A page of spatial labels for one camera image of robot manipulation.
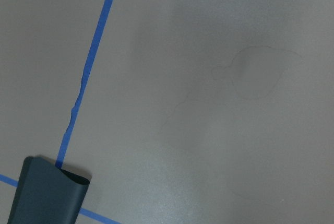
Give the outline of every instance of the blue tape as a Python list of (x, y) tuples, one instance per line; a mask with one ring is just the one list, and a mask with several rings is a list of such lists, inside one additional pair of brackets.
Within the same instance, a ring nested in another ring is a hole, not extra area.
[(0, 174), (0, 181), (5, 182), (14, 187), (17, 187), (17, 183), (18, 183), (16, 180), (9, 178), (7, 176), (4, 176), (2, 174)]
[[(14, 180), (12, 178), (9, 178), (7, 176), (4, 176), (2, 174), (0, 174), (0, 181), (5, 182), (5, 183), (7, 183), (11, 186), (14, 186), (14, 187), (17, 187), (17, 184), (18, 184), (18, 181)], [(104, 223), (104, 224), (120, 224), (117, 221), (114, 221), (114, 220), (109, 219), (107, 217), (104, 217), (102, 215), (98, 215), (98, 214), (96, 214), (92, 211), (89, 211), (89, 210), (85, 209), (85, 208), (81, 208), (79, 213), (88, 217), (88, 218), (91, 218), (93, 220), (97, 220), (97, 221), (99, 221), (101, 223)]]
[(92, 211), (89, 211), (87, 209), (84, 209), (84, 208), (81, 208), (80, 209), (80, 214), (84, 215), (84, 216), (87, 216), (91, 219), (94, 219), (94, 220), (97, 220), (101, 223), (104, 223), (104, 224), (120, 224), (119, 222), (117, 221), (114, 221), (114, 220), (111, 220), (111, 219), (108, 219), (102, 215), (98, 215)]
[(103, 4), (103, 7), (102, 7), (102, 11), (101, 11), (101, 14), (100, 14), (98, 25), (96, 26), (96, 30), (95, 30), (95, 33), (94, 33), (92, 44), (91, 44), (89, 52), (88, 52), (85, 67), (83, 69), (83, 74), (82, 74), (82, 78), (81, 78), (80, 92), (79, 92), (78, 98), (77, 98), (77, 100), (76, 100), (76, 102), (75, 102), (75, 104), (74, 104), (74, 106), (71, 110), (71, 118), (70, 118), (70, 121), (69, 121), (69, 125), (66, 129), (66, 132), (64, 133), (63, 140), (62, 140), (59, 152), (58, 152), (57, 161), (56, 161), (56, 167), (58, 167), (58, 168), (61, 168), (63, 166), (63, 162), (64, 162), (64, 159), (65, 159), (66, 151), (67, 151), (68, 144), (69, 144), (69, 141), (70, 141), (70, 138), (71, 138), (71, 134), (72, 134), (72, 131), (73, 131), (73, 128), (74, 128), (74, 125), (75, 125), (75, 121), (76, 121), (77, 116), (78, 116), (79, 108), (80, 108), (81, 101), (82, 101), (82, 98), (83, 98), (84, 93), (85, 93), (85, 88), (86, 88), (87, 81), (88, 81), (88, 78), (89, 78), (89, 75), (90, 75), (90, 71), (93, 67), (94, 59), (95, 59), (96, 53), (97, 53), (98, 48), (99, 48), (99, 44), (100, 44), (101, 37), (102, 37), (102, 34), (103, 34), (103, 29), (104, 29), (106, 20), (108, 18), (108, 14), (109, 14), (109, 11), (111, 9), (112, 3), (113, 3), (113, 0), (104, 0), (104, 4)]

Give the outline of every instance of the stain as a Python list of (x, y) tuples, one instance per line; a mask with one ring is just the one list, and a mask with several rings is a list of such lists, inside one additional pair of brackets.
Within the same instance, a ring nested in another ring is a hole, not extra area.
[(239, 51), (228, 67), (214, 67), (211, 75), (213, 80), (229, 76), (235, 92), (243, 99), (260, 99), (274, 90), (285, 70), (301, 60), (299, 54), (286, 49), (250, 46)]

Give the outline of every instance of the dark object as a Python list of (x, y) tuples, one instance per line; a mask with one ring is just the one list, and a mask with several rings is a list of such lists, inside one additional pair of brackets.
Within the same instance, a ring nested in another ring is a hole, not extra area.
[(40, 157), (25, 159), (8, 224), (74, 224), (89, 180)]

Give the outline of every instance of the blue tape strip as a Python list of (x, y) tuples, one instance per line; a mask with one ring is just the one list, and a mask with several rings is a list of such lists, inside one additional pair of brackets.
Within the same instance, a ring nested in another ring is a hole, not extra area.
[(14, 186), (14, 187), (17, 187), (17, 181), (16, 180), (13, 180), (12, 178), (9, 178), (7, 176), (4, 176), (2, 174), (0, 174), (0, 181), (2, 182), (5, 182), (11, 186)]
[[(5, 183), (7, 183), (11, 186), (14, 186), (14, 187), (17, 187), (17, 184), (18, 184), (18, 181), (14, 180), (12, 178), (9, 178), (7, 176), (4, 176), (2, 174), (0, 174), (0, 181), (5, 182)], [(81, 208), (79, 213), (86, 216), (86, 217), (89, 217), (93, 220), (97, 220), (101, 223), (104, 223), (104, 224), (120, 224), (117, 221), (114, 221), (114, 220), (109, 219), (107, 217), (104, 217), (102, 215), (98, 215), (98, 214), (96, 214), (92, 211), (89, 211), (89, 210), (85, 209), (85, 208)]]
[(101, 41), (101, 37), (103, 34), (103, 29), (106, 23), (106, 20), (108, 18), (108, 14), (111, 8), (111, 5), (113, 3), (113, 0), (104, 0), (104, 4), (102, 7), (102, 11), (100, 14), (100, 18), (98, 21), (98, 25), (96, 26), (96, 30), (94, 33), (94, 37), (92, 40), (92, 44), (90, 46), (89, 52), (88, 52), (88, 56), (86, 59), (86, 63), (85, 63), (85, 67), (83, 69), (83, 74), (82, 74), (82, 78), (81, 78), (81, 87), (80, 87), (80, 92), (78, 95), (78, 98), (74, 104), (74, 107), (71, 110), (71, 118), (69, 121), (69, 125), (66, 129), (66, 132), (63, 136), (63, 140), (58, 152), (58, 156), (57, 156), (57, 161), (56, 161), (56, 167), (61, 168), (65, 159), (65, 155), (66, 155), (66, 151), (67, 151), (67, 147), (71, 138), (71, 134), (74, 128), (74, 124), (75, 121), (77, 119), (78, 116), (78, 112), (79, 112), (79, 108), (81, 105), (81, 101), (82, 98), (84, 96), (84, 92), (85, 92), (85, 88), (87, 85), (87, 81), (90, 75), (90, 71), (93, 67), (93, 63), (94, 63), (94, 59), (96, 56), (96, 53), (98, 51), (98, 47)]
[(114, 220), (111, 220), (111, 219), (108, 219), (102, 215), (98, 215), (92, 211), (89, 211), (87, 209), (84, 209), (84, 208), (81, 208), (80, 209), (80, 214), (84, 215), (84, 216), (87, 216), (91, 219), (94, 219), (94, 220), (97, 220), (101, 223), (104, 223), (104, 224), (120, 224), (119, 222), (116, 222)]

